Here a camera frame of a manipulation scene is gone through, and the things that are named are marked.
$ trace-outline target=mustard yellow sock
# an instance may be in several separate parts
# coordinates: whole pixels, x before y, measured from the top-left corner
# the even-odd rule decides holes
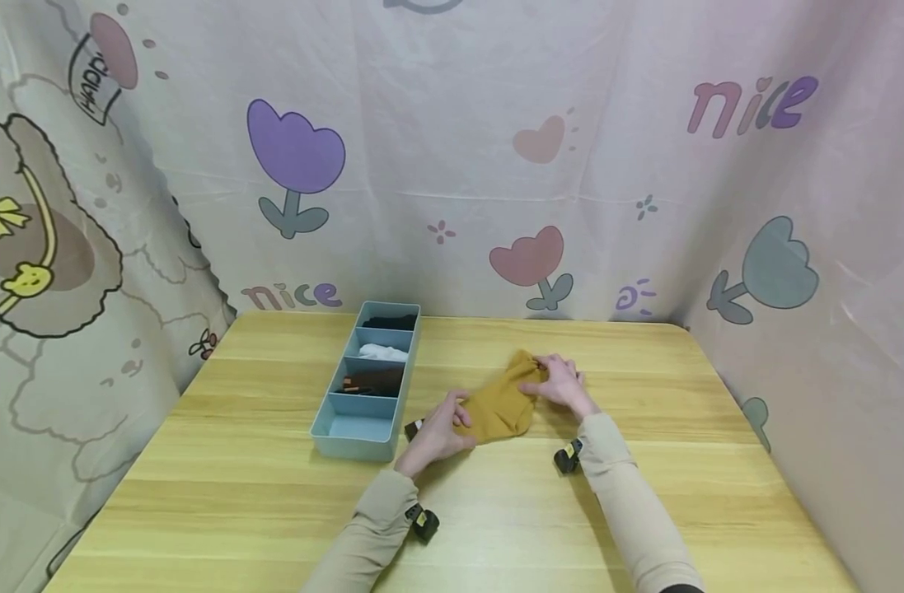
[[[471,392],[463,407],[471,416],[471,428],[456,427],[459,435],[475,435],[478,444],[499,438],[518,437],[531,428],[535,395],[525,395],[517,386],[523,382],[546,381],[547,372],[525,350],[519,350],[501,376]]]

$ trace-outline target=person's left hand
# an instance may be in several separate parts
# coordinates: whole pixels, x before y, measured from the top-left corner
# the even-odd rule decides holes
[[[445,460],[459,451],[475,448],[475,436],[464,437],[452,429],[452,426],[471,426],[468,411],[459,404],[459,400],[463,399],[468,399],[468,392],[464,390],[450,391],[445,395],[445,400],[429,413],[409,447],[396,461],[396,472],[415,479],[433,461]]]

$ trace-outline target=blue plastic organizer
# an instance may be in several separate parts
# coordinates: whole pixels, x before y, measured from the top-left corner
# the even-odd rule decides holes
[[[415,329],[370,329],[363,324],[372,317],[415,315]],[[392,461],[396,456],[398,433],[402,427],[405,398],[412,382],[415,349],[419,345],[421,308],[401,302],[365,301],[356,325],[346,343],[343,357],[326,389],[320,410],[316,412],[310,437],[321,455],[348,460]],[[366,343],[391,346],[408,352],[407,362],[374,361],[360,358],[359,348]],[[345,376],[352,373],[390,367],[404,367],[397,398],[378,395],[340,393]]]

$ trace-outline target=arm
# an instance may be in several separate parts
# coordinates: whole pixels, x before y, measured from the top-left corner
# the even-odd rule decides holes
[[[613,419],[583,388],[573,361],[539,357],[547,381],[525,393],[569,406],[581,422],[580,461],[637,593],[701,593],[702,579],[656,493],[646,483]]]
[[[359,499],[353,519],[313,569],[301,593],[368,593],[379,573],[396,556],[412,521],[405,512],[419,497],[415,477],[433,461],[475,447],[475,437],[463,437],[452,425],[471,425],[459,404],[468,394],[453,391],[425,419],[394,469],[384,469]]]
[[[384,469],[359,499],[353,519],[313,569],[302,593],[368,593],[409,533],[405,512],[419,489],[409,476]]]

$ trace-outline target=sleeve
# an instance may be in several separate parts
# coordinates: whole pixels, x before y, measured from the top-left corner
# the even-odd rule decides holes
[[[613,419],[605,413],[584,418],[578,438],[583,444],[583,472],[600,501],[635,591],[702,591],[702,579],[689,550],[662,502],[639,473]]]
[[[301,593],[369,593],[408,535],[405,512],[418,495],[408,477],[393,469],[379,473]]]

